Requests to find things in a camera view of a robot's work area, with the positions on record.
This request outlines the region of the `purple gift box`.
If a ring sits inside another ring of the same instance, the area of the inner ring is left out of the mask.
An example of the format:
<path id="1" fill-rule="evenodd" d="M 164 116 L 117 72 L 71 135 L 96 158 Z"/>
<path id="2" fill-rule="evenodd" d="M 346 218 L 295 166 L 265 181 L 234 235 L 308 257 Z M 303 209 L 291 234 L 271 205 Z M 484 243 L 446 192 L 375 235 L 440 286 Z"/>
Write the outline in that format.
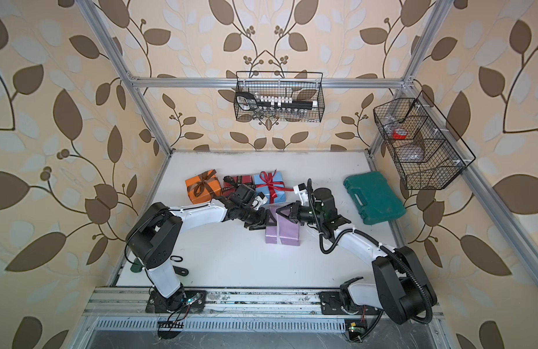
<path id="1" fill-rule="evenodd" d="M 276 225 L 267 226 L 265 229 L 266 244 L 282 244 L 299 247 L 299 223 L 290 222 L 277 213 L 277 206 L 271 206 L 270 212 L 276 219 Z"/>

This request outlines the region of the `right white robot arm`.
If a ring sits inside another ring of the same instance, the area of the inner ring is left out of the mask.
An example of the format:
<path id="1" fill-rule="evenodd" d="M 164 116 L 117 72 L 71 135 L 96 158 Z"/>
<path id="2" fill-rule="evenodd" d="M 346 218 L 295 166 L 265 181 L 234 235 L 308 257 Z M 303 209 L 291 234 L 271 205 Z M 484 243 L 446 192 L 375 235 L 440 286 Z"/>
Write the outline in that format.
<path id="1" fill-rule="evenodd" d="M 302 188 L 297 194 L 299 200 L 276 210 L 279 218 L 314 229 L 322 253 L 341 247 L 372 268 L 372 280 L 355 277 L 340 285 L 342 312 L 355 315 L 372 307 L 397 324 L 432 321 L 438 299 L 412 249 L 391 247 L 357 229 L 339 214 L 327 188 Z"/>

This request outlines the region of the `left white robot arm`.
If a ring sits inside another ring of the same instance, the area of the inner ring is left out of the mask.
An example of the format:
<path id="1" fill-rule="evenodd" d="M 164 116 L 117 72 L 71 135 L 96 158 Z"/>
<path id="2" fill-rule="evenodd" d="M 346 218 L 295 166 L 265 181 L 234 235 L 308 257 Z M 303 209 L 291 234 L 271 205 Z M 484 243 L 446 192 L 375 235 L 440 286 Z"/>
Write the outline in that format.
<path id="1" fill-rule="evenodd" d="M 171 262 L 171 256 L 182 232 L 203 225 L 239 220 L 250 231 L 277 225 L 270 210 L 254 199 L 230 199 L 218 196 L 204 204 L 176 208 L 154 203 L 140 218 L 126 238 L 126 248 L 142 263 L 148 279 L 164 300 L 182 299 L 184 287 Z"/>

